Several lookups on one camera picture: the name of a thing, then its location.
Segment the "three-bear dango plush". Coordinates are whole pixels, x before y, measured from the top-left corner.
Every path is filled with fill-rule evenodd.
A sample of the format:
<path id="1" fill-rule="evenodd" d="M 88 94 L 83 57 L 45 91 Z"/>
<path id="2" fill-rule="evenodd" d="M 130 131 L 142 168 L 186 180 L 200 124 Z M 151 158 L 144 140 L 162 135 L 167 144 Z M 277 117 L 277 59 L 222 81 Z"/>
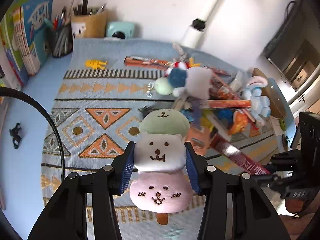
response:
<path id="1" fill-rule="evenodd" d="M 156 214 L 157 223 L 166 225 L 169 214 L 186 209 L 193 190 L 183 169 L 187 150 L 183 139 L 190 128 L 188 119 L 174 109 L 149 113 L 140 123 L 140 140 L 134 149 L 138 177 L 130 186 L 136 207 Z"/>

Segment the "white blue duck plush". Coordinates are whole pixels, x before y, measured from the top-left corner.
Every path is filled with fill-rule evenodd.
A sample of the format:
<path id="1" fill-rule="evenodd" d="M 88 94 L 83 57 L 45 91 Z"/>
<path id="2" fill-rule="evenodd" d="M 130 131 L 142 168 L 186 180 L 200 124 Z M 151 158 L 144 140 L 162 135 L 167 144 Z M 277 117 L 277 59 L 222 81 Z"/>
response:
<path id="1" fill-rule="evenodd" d="M 179 97 L 187 93 L 193 98 L 208 100 L 212 87 L 214 71 L 209 67 L 188 66 L 185 62 L 178 62 L 165 71 L 164 77 L 159 77 L 154 83 L 154 89 L 159 95 Z"/>

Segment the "long red snack box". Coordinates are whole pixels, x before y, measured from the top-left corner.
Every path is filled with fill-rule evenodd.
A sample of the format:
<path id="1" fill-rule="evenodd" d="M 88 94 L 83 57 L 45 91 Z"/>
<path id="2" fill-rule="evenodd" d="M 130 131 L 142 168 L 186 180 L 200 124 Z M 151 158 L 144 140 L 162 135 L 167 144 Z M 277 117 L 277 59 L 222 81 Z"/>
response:
<path id="1" fill-rule="evenodd" d="M 271 172 L 264 168 L 263 165 L 255 162 L 244 153 L 242 153 L 238 148 L 228 142 L 226 139 L 221 137 L 221 135 L 216 134 L 211 142 L 211 147 L 224 155 L 236 165 L 240 166 L 246 172 L 255 176 L 269 175 Z"/>

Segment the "round wooden board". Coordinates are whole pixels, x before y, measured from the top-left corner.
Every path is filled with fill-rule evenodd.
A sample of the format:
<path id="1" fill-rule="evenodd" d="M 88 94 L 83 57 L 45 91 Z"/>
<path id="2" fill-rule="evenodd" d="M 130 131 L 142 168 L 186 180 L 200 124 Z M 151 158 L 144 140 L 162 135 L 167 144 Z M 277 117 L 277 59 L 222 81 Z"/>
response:
<path id="1" fill-rule="evenodd" d="M 276 87 L 271 83 L 269 78 L 258 68 L 253 69 L 252 76 L 260 76 L 268 81 L 268 85 L 262 89 L 262 95 L 267 96 L 270 100 L 271 116 L 278 119 L 285 118 L 285 106 L 280 100 L 280 95 L 276 91 Z"/>

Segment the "orange snack bag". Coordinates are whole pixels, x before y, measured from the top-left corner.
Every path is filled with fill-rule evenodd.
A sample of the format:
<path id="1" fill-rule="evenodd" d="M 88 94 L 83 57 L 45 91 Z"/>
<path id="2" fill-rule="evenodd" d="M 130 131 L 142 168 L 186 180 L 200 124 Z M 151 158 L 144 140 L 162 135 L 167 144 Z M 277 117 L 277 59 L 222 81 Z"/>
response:
<path id="1" fill-rule="evenodd" d="M 243 131 L 248 124 L 248 118 L 247 115 L 243 110 L 237 110 L 233 114 L 233 124 L 228 129 L 229 135 L 234 135 L 236 133 L 239 133 Z"/>

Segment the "black toy figure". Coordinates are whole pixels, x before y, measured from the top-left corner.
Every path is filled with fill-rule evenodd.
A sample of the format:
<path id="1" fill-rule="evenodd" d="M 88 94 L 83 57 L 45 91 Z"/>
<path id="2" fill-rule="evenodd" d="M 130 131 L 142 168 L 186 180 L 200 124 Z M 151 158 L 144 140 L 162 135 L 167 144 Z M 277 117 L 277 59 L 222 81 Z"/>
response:
<path id="1" fill-rule="evenodd" d="M 16 126 L 13 128 L 13 129 L 9 129 L 9 133 L 10 133 L 10 136 L 12 137 L 12 143 L 14 145 L 14 149 L 18 149 L 19 148 L 19 145 L 20 145 L 20 142 L 21 142 L 21 137 L 19 135 L 19 131 L 21 130 L 22 128 L 20 127 L 20 123 L 18 122 L 16 124 Z"/>

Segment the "blue patterned woven mat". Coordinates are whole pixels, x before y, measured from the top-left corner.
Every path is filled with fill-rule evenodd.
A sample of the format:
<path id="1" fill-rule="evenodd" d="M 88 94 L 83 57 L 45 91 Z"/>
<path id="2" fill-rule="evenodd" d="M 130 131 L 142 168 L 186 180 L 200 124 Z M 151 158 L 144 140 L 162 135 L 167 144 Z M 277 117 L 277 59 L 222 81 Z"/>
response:
<path id="1" fill-rule="evenodd" d="M 75 40 L 71 64 L 51 110 L 63 143 L 66 175 L 90 174 L 111 164 L 129 141 L 139 139 L 144 107 L 171 108 L 174 97 L 148 91 L 153 81 L 164 76 L 164 71 L 127 67 L 124 65 L 127 56 L 166 61 L 179 58 L 171 43 L 138 39 Z M 88 59 L 107 61 L 107 66 L 105 70 L 86 68 Z M 232 137 L 233 145 L 263 164 L 279 152 L 272 126 L 268 120 L 266 124 L 259 131 L 249 124 Z M 61 177 L 60 149 L 50 126 L 42 154 L 45 206 L 60 186 Z M 196 239 L 204 202 L 204 196 L 194 195 L 187 209 L 169 215 L 168 225 L 160 225 L 154 213 L 141 211 L 132 204 L 129 188 L 122 196 L 114 197 L 123 239 Z"/>

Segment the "yellow toy figure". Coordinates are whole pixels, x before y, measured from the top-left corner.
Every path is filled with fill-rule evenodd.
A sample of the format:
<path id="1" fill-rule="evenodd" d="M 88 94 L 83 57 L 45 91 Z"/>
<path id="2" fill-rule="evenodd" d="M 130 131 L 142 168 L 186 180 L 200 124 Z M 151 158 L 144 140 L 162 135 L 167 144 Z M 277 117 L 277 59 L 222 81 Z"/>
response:
<path id="1" fill-rule="evenodd" d="M 92 69 L 102 69 L 104 70 L 105 67 L 107 66 L 107 61 L 100 61 L 100 60 L 94 60 L 94 59 L 91 59 L 91 60 L 86 60 L 85 62 L 85 66 L 86 67 L 89 67 L 89 68 L 92 68 Z"/>

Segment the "red snack box far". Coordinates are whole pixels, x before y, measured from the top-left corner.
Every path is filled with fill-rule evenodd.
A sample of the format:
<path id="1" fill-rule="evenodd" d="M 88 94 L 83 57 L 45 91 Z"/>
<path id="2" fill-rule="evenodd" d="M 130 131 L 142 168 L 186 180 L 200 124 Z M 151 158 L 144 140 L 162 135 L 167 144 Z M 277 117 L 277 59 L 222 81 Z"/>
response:
<path id="1" fill-rule="evenodd" d="M 143 58 L 138 56 L 125 57 L 124 64 L 125 66 L 129 67 L 147 67 L 155 69 L 167 69 L 174 65 L 174 63 L 171 61 Z"/>

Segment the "blue workbook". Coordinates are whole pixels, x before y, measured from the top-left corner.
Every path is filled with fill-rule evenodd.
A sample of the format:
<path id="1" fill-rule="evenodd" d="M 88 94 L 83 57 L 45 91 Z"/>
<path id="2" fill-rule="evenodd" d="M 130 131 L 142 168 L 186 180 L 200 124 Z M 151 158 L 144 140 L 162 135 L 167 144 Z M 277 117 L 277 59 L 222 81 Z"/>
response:
<path id="1" fill-rule="evenodd" d="M 27 72 L 36 75 L 50 54 L 46 20 L 52 20 L 53 0 L 29 0 L 21 5 L 22 37 L 27 53 Z"/>

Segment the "black mesh pen cup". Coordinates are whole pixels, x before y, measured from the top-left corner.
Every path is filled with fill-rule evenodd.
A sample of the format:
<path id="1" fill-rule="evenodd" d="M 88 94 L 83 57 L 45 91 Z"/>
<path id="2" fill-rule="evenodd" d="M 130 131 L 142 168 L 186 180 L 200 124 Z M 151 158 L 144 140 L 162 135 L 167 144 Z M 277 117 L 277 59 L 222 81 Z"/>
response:
<path id="1" fill-rule="evenodd" d="M 70 23 L 56 30 L 49 29 L 48 37 L 54 58 L 64 57 L 73 51 L 73 35 Z"/>

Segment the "tan pen holder box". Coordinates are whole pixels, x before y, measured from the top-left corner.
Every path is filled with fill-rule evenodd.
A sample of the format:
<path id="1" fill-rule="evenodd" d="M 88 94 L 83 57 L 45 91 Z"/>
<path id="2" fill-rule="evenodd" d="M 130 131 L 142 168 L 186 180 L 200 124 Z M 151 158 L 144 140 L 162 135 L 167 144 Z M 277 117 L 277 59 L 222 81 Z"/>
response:
<path id="1" fill-rule="evenodd" d="M 103 38 L 107 26 L 107 11 L 99 14 L 71 17 L 73 38 Z"/>

